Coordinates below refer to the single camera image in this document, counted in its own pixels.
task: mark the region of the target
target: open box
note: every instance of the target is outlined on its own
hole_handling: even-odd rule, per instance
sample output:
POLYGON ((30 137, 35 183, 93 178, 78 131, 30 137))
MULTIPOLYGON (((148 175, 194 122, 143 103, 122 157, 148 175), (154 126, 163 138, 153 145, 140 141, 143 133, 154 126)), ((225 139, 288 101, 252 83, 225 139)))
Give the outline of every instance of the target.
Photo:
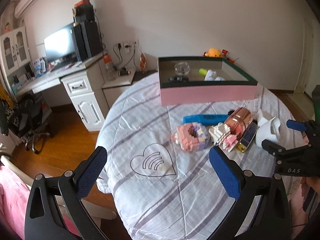
POLYGON ((258 82, 245 71, 224 58, 160 57, 158 58, 161 105, 194 104, 254 99, 258 82), (169 82, 176 76, 179 62, 190 65, 188 82, 169 82), (204 81, 199 69, 211 69, 225 81, 204 81))

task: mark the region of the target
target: baseboard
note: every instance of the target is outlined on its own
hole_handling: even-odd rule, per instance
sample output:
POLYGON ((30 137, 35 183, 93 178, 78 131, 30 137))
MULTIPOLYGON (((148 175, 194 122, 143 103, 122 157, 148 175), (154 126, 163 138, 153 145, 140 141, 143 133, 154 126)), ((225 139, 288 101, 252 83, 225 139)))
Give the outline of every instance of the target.
POLYGON ((306 95, 307 98, 309 98, 312 101, 312 97, 309 96, 307 92, 304 92, 304 94, 306 95))
POLYGON ((65 112, 76 112, 73 104, 63 105, 63 106, 53 106, 51 107, 53 113, 65 113, 65 112))
POLYGON ((269 89, 272 93, 293 94, 294 90, 269 89))

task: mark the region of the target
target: human hand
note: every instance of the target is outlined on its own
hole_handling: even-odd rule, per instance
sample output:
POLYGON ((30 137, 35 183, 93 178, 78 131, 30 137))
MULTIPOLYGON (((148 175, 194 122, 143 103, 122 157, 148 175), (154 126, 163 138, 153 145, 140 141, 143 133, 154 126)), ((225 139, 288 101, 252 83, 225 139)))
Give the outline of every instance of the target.
POLYGON ((320 178, 319 177, 302 177, 301 182, 303 184, 307 184, 309 187, 313 188, 315 192, 318 193, 318 197, 320 196, 320 178))

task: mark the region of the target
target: white bedspread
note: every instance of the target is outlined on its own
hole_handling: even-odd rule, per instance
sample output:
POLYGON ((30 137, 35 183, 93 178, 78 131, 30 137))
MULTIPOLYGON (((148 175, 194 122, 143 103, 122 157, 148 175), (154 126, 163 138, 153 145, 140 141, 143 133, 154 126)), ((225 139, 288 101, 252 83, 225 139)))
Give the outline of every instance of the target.
MULTIPOLYGON (((108 161, 97 180, 98 188, 112 193, 116 208, 132 239, 207 239, 232 206, 208 160, 211 145, 203 151, 184 152, 170 135, 182 118, 191 114, 226 114, 240 106, 251 112, 263 109, 281 119, 281 146, 303 145, 301 133, 285 122, 293 119, 287 107, 269 90, 250 101, 161 106, 158 74, 127 89, 114 103, 96 146, 108 152, 108 161)), ((255 175, 273 174, 275 158, 255 143, 249 152, 226 152, 240 167, 255 175)), ((286 190, 294 188, 285 178, 286 190)), ((256 197, 239 233, 254 215, 256 197)))

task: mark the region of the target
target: copper tumbler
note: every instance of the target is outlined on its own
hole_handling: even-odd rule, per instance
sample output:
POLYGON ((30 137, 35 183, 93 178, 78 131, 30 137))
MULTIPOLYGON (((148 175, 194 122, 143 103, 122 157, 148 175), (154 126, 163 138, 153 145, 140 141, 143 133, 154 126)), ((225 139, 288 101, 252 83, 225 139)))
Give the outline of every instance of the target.
POLYGON ((240 140, 245 130, 252 123, 252 120, 250 111, 244 107, 240 107, 224 123, 230 127, 231 133, 235 134, 237 139, 240 140))

